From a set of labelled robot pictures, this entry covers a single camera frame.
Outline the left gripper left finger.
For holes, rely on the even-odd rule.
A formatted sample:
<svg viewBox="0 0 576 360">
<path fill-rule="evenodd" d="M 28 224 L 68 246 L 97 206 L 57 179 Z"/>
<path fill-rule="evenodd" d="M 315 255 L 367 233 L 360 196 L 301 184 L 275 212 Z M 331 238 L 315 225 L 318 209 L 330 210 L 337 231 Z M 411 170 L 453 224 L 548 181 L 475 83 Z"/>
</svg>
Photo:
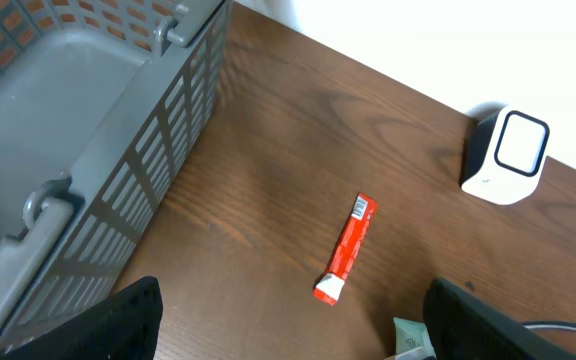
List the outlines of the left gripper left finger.
<svg viewBox="0 0 576 360">
<path fill-rule="evenodd" d="M 159 282 L 145 276 L 1 358 L 153 360 L 162 316 Z"/>
</svg>

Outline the pale green wipes packet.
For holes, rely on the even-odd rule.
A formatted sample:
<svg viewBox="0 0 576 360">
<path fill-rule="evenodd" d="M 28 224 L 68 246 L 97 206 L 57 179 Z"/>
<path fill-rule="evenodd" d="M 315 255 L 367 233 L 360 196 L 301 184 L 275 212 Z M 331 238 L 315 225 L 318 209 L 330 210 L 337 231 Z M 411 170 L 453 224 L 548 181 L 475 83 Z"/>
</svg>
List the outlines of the pale green wipes packet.
<svg viewBox="0 0 576 360">
<path fill-rule="evenodd" d="M 393 318 L 396 330 L 395 354 L 385 360 L 436 360 L 426 325 L 403 318 Z"/>
</svg>

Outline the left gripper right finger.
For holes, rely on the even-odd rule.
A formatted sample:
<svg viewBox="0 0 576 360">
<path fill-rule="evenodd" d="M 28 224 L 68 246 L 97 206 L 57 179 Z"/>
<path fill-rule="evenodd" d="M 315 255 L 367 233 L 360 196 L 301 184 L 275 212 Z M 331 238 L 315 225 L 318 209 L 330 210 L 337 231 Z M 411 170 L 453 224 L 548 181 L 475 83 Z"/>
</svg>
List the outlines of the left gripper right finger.
<svg viewBox="0 0 576 360">
<path fill-rule="evenodd" d="M 433 279 L 425 294 L 423 321 L 438 359 L 576 357 L 444 278 Z"/>
</svg>

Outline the red snack stick packet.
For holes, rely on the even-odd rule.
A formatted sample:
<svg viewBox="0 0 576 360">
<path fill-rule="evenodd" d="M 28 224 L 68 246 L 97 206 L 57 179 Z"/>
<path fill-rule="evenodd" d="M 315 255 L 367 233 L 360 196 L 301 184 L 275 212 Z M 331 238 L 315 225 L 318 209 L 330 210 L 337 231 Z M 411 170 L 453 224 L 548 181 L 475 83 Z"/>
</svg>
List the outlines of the red snack stick packet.
<svg viewBox="0 0 576 360">
<path fill-rule="evenodd" d="M 331 258 L 314 286 L 315 298 L 330 306 L 338 302 L 377 210 L 378 204 L 373 198 L 357 194 Z"/>
</svg>

